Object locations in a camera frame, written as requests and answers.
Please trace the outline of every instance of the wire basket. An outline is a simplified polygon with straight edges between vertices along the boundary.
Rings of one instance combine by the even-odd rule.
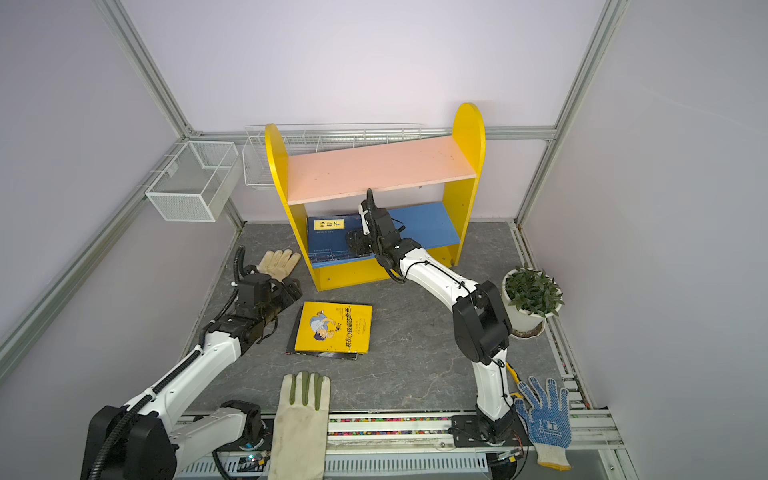
[[[257,190],[275,187],[266,159],[265,127],[245,127],[248,138],[243,146],[243,174],[245,184]],[[285,124],[277,128],[290,156],[445,135],[440,129],[432,132],[420,124]]]
[[[234,142],[188,141],[147,189],[165,220],[215,222],[240,179]]]

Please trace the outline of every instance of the white flower pot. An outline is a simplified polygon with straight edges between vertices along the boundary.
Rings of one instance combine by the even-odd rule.
[[[550,316],[553,316],[554,313],[547,313],[547,316],[544,317],[537,313],[528,312],[527,310],[518,310],[518,307],[509,304],[510,300],[506,288],[507,277],[517,271],[518,269],[510,270],[504,275],[504,279],[502,280],[502,301],[504,302],[504,308],[507,310],[509,322],[512,325],[512,335],[522,339],[530,339],[539,336],[544,332],[544,324],[542,323],[544,322],[544,318],[549,318]],[[562,305],[558,305],[555,311],[559,312],[560,307],[562,307]]]

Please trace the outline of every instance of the potted plant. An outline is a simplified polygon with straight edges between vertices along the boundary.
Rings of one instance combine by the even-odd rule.
[[[557,315],[563,292],[543,270],[517,268],[504,276],[502,299],[512,335],[532,338],[544,331],[544,319]]]

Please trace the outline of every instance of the white wall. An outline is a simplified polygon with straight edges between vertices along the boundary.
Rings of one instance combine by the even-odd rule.
[[[0,337],[176,137],[88,0],[0,2]]]
[[[494,140],[486,144],[485,165],[473,220],[511,219],[517,215],[525,191],[533,177],[545,143],[542,140]],[[376,204],[385,208],[437,202],[442,200],[443,184],[425,185],[376,194]],[[357,211],[364,196],[316,202],[307,205],[312,215],[347,214]],[[244,220],[256,222],[288,221],[277,191],[254,190],[239,184],[232,199]]]
[[[641,478],[763,478],[768,4],[632,2],[525,224]]]
[[[551,125],[604,0],[124,0],[190,123]]]
[[[175,136],[88,0],[0,4],[0,337]],[[147,203],[0,385],[3,478],[79,478],[90,418],[178,360],[232,240]]]
[[[79,478],[91,417],[179,360],[232,237],[146,203],[0,387],[3,478]]]

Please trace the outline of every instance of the yellow book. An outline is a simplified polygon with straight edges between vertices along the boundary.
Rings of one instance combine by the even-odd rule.
[[[296,351],[367,353],[372,314],[370,305],[304,302]]]

